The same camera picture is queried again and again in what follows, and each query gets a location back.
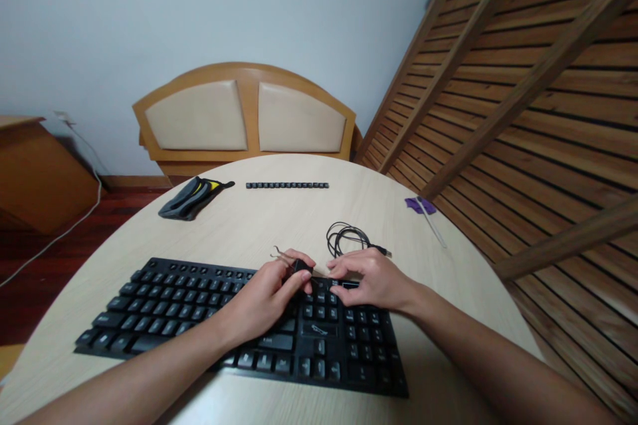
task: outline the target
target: beige cushion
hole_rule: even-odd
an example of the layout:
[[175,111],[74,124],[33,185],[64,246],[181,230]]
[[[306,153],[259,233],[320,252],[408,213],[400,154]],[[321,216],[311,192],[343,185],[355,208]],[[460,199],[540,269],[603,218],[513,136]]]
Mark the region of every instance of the beige cushion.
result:
[[297,90],[259,84],[261,151],[337,153],[346,118],[330,106]]
[[146,110],[146,117],[162,149],[248,149],[234,80],[206,83],[172,94]]

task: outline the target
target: power cord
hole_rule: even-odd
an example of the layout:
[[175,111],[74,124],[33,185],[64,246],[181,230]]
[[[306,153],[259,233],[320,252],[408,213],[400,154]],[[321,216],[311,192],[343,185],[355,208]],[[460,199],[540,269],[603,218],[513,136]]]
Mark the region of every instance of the power cord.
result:
[[[88,146],[88,148],[93,151],[93,154],[95,155],[95,158],[100,162],[100,164],[102,163],[98,154],[95,152],[95,149],[93,149],[93,147],[88,143],[88,141],[86,141],[75,129],[73,129],[73,127],[68,123],[65,122],[65,124],[69,127],[69,129],[71,131],[73,131],[73,133],[75,133],[75,136],[77,136],[78,138],[80,138],[84,144],[86,144]],[[17,276],[18,274],[20,274],[20,272],[22,272],[22,270],[27,267],[31,262],[35,261],[38,257],[42,256],[42,254],[44,254],[53,244],[55,244],[56,242],[58,242],[60,239],[62,239],[64,236],[66,236],[69,232],[71,232],[72,230],[75,229],[75,226],[77,226],[78,224],[80,224],[84,219],[88,218],[91,213],[93,213],[93,211],[95,211],[95,208],[97,206],[100,205],[100,201],[102,199],[101,197],[101,192],[102,192],[102,180],[100,179],[100,177],[98,176],[97,171],[95,170],[95,166],[93,166],[93,164],[91,163],[91,168],[93,170],[93,175],[95,176],[95,179],[98,181],[98,199],[95,203],[95,205],[88,211],[88,213],[86,213],[84,216],[82,216],[82,218],[76,222],[74,225],[72,225],[69,229],[66,230],[66,232],[64,232],[63,234],[60,234],[59,236],[57,236],[54,240],[52,240],[51,242],[49,242],[40,252],[38,252],[35,256],[33,256],[31,259],[29,259],[28,261],[26,261],[22,266],[20,266],[13,274],[11,274],[7,279],[4,280],[4,282],[2,282],[2,284],[0,284],[0,288],[6,286],[15,276]]]
[[[341,226],[341,229],[337,231],[332,231],[337,226]],[[326,241],[328,243],[328,250],[330,251],[332,257],[343,256],[344,253],[341,251],[340,241],[341,239],[348,239],[354,242],[359,242],[361,244],[361,249],[366,248],[375,248],[378,249],[384,256],[392,257],[392,253],[384,247],[377,246],[376,244],[372,244],[368,235],[364,233],[361,229],[356,226],[352,226],[347,222],[337,221],[332,226],[328,228],[326,232]]]

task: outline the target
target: hand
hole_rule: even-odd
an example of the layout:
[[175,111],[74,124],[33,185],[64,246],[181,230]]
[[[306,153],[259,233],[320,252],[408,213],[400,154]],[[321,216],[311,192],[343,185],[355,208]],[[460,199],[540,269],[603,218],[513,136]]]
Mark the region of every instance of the hand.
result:
[[363,276],[356,289],[330,288],[330,292],[338,296],[346,307],[370,304],[404,311],[417,285],[375,248],[347,252],[329,261],[327,266],[331,269],[328,275],[331,279],[342,279],[348,272],[358,272]]
[[[294,249],[288,249],[285,254],[301,259],[310,267],[316,265],[307,255]],[[290,275],[291,270],[285,259],[267,262],[233,300],[211,318],[223,324],[231,349],[267,332],[299,289],[312,293],[310,272],[302,270]]]

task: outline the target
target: wooden table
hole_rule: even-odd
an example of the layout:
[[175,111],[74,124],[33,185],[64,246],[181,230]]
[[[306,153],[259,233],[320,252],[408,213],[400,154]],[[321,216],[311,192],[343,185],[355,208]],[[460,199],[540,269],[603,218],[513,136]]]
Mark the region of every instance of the wooden table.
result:
[[[269,155],[202,176],[235,181],[193,222],[157,212],[181,187],[152,202],[113,234],[71,279],[27,343],[0,396],[0,421],[12,423],[119,361],[72,353],[75,339],[130,275],[158,256],[259,268],[273,245],[294,247],[327,274],[326,230],[337,220],[362,228],[394,262],[471,316],[537,357],[541,354],[514,302],[470,241],[441,213],[432,216],[443,249],[413,197],[394,180],[353,163],[315,155]],[[246,189],[249,181],[329,182],[329,189]],[[495,421],[488,405],[408,320],[393,315],[410,399],[206,374],[162,422],[466,423]]]

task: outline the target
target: chair backrest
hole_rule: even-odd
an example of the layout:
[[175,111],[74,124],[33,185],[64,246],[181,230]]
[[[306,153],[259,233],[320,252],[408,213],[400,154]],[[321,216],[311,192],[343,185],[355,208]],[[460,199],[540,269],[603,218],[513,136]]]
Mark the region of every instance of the chair backrest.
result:
[[348,160],[356,117],[302,76],[240,62],[182,74],[133,110],[155,161],[228,162],[280,152]]

